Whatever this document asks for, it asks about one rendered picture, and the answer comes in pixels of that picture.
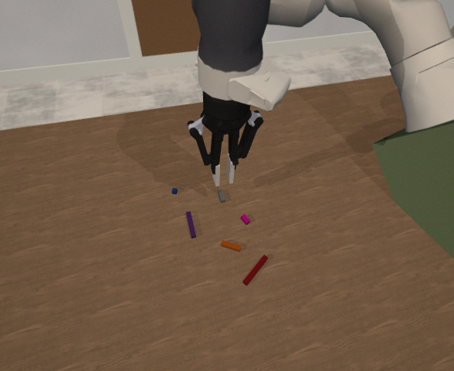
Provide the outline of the magenta rectangular block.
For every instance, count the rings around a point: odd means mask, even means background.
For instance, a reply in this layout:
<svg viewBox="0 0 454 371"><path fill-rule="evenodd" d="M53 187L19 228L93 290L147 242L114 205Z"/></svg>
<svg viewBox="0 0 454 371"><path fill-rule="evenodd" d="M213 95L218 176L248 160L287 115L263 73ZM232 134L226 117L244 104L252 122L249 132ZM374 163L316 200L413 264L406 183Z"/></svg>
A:
<svg viewBox="0 0 454 371"><path fill-rule="evenodd" d="M245 214L241 216L241 220L244 222L245 225L250 223L250 220Z"/></svg>

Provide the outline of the red rod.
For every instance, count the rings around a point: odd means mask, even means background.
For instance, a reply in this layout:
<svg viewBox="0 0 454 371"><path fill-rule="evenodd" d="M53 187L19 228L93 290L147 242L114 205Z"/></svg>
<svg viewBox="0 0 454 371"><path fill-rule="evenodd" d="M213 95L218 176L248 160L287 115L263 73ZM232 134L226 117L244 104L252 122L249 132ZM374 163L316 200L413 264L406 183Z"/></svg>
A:
<svg viewBox="0 0 454 371"><path fill-rule="evenodd" d="M244 279L243 284L247 286L267 260L268 257L266 255L263 255L263 257L259 260L256 266L250 271L250 273Z"/></svg>

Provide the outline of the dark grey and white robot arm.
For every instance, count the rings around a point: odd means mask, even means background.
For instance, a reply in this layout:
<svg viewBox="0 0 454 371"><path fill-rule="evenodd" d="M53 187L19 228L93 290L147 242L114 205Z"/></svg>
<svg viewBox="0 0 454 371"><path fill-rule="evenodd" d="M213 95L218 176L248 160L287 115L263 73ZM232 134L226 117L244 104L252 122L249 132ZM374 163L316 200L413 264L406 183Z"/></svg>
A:
<svg viewBox="0 0 454 371"><path fill-rule="evenodd" d="M201 33L200 88L271 111L291 78L263 55L266 26L303 27L325 4L378 37L400 94L405 132L454 120L454 38L436 0L191 0Z"/></svg>

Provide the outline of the purple rod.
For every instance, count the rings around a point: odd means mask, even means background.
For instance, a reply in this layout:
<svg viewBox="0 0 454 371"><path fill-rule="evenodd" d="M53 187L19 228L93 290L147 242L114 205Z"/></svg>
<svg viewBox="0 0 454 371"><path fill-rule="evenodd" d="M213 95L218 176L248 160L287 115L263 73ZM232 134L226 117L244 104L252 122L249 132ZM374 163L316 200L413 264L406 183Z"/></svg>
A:
<svg viewBox="0 0 454 371"><path fill-rule="evenodd" d="M191 211L186 212L186 216L188 219L188 226L190 229L191 238L196 238L195 228L194 228L194 224L193 224L192 217L191 217Z"/></svg>

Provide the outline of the orange rod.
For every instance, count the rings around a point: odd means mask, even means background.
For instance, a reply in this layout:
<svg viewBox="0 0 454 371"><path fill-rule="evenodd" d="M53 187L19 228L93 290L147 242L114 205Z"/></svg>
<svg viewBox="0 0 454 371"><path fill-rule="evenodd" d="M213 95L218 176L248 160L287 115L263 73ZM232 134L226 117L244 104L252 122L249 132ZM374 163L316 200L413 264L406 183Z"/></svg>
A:
<svg viewBox="0 0 454 371"><path fill-rule="evenodd" d="M234 244L234 243L230 243L228 241L222 241L222 244L221 244L221 247L225 247L225 248L228 248L230 250L235 250L235 251L240 251L241 249L241 246L238 245L238 244Z"/></svg>

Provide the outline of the grey rod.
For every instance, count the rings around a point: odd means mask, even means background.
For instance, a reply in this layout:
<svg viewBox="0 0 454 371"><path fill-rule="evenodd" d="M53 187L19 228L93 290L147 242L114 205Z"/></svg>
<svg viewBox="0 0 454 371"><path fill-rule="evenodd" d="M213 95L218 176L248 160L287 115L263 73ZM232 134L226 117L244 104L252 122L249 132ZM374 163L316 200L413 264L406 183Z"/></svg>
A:
<svg viewBox="0 0 454 371"><path fill-rule="evenodd" d="M222 189L218 190L218 194L219 194L221 203L225 203L225 197L224 197Z"/></svg>

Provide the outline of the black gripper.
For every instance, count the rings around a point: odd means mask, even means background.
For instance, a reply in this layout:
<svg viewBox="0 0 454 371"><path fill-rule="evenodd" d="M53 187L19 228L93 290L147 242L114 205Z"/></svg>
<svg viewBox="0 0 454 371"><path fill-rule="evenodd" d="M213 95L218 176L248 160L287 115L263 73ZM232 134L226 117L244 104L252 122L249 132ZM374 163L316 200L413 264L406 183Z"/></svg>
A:
<svg viewBox="0 0 454 371"><path fill-rule="evenodd" d="M231 184L234 179L234 171L239 163L238 159L247 157L256 132L262 123L263 118L260 112L252 112L250 110L250 105L234 100L214 98L203 91L203 112L201 113L201 118L196 122L189 121L188 129L190 135L197 141L204 165L211 164L212 177L215 186L219 186L219 161L224 135L229 134L229 153L227 155L226 175L229 184ZM244 124L246 124L246 126L244 127L239 142L239 129ZM202 137L204 126L212 132L210 154L206 151Z"/></svg>

